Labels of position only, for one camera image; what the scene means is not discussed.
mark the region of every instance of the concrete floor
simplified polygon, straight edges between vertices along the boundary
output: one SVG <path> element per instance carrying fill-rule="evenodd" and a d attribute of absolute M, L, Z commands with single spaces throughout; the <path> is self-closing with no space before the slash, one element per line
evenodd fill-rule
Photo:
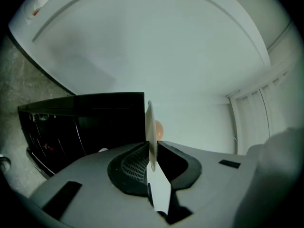
<path fill-rule="evenodd" d="M 26 157 L 28 145 L 17 107 L 69 93 L 39 72 L 8 36 L 0 43 L 0 154 L 11 160 L 11 169 L 5 173 L 11 188 L 29 197 L 45 178 Z"/>

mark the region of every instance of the gray floor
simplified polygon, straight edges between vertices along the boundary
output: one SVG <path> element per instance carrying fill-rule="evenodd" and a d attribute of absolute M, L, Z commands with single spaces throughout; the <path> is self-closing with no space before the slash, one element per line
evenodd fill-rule
<path fill-rule="evenodd" d="M 0 45 L 0 154 L 12 162 L 11 169 L 5 173 L 9 185 L 26 197 L 45 179 L 26 157 L 27 143 L 17 107 L 67 95 L 39 72 L 7 36 L 4 38 Z"/>

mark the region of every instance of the curved groove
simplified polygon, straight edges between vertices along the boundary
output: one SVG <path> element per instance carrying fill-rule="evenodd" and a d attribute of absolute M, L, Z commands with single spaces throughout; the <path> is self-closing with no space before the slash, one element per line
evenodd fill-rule
<path fill-rule="evenodd" d="M 68 9 L 69 7 L 71 7 L 74 3 L 76 3 L 79 0 L 72 0 L 70 2 L 68 2 L 65 6 L 63 6 L 61 9 L 59 9 L 58 11 L 56 11 L 43 25 L 42 27 L 38 30 L 38 32 L 36 33 L 36 35 L 33 37 L 32 42 L 35 42 L 35 40 L 39 37 L 39 35 L 42 33 L 42 31 L 63 11 L 65 11 L 66 9 Z M 258 50 L 256 44 L 253 42 L 252 38 L 250 37 L 250 35 L 247 33 L 247 31 L 242 27 L 242 25 L 234 18 L 232 17 L 227 10 L 225 10 L 223 7 L 219 6 L 216 2 L 212 1 L 212 0 L 207 0 L 208 2 L 210 2 L 212 5 L 216 6 L 218 9 L 220 9 L 222 12 L 224 12 L 227 16 L 229 16 L 240 28 L 241 30 L 245 33 L 245 35 L 249 38 L 249 40 L 251 41 L 251 43 L 253 44 L 254 48 L 256 49 L 257 53 L 259 54 L 262 62 L 264 63 L 264 65 L 266 66 L 267 63 L 264 61 L 264 58 L 262 57 L 260 51 Z"/>

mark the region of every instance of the round orange object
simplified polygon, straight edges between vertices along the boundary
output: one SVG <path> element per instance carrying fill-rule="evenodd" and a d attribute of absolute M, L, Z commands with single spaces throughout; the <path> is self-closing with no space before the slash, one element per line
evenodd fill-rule
<path fill-rule="evenodd" d="M 156 127 L 156 140 L 162 140 L 163 138 L 163 127 L 159 121 L 155 121 Z"/>

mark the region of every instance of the black cabinet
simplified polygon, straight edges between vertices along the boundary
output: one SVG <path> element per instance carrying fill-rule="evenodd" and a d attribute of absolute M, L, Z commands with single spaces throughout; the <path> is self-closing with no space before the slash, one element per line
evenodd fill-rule
<path fill-rule="evenodd" d="M 27 156 L 47 178 L 102 148 L 145 141 L 144 93 L 75 95 L 18 111 Z"/>

